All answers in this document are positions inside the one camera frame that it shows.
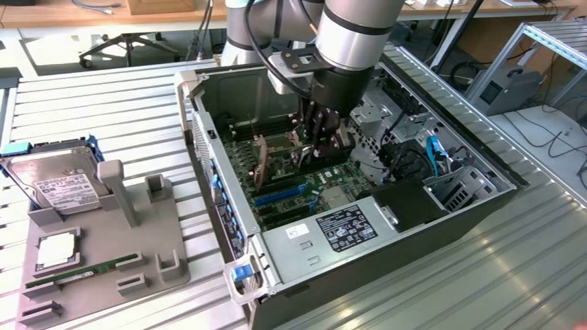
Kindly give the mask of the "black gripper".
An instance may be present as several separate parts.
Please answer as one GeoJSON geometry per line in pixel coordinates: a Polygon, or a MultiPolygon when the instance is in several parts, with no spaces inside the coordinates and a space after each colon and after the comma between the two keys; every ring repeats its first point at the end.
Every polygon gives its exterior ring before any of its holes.
{"type": "Polygon", "coordinates": [[[309,148],[300,153],[300,167],[326,167],[345,162],[356,146],[346,123],[360,104],[374,69],[333,68],[312,75],[309,97],[300,99],[300,121],[309,148]]]}

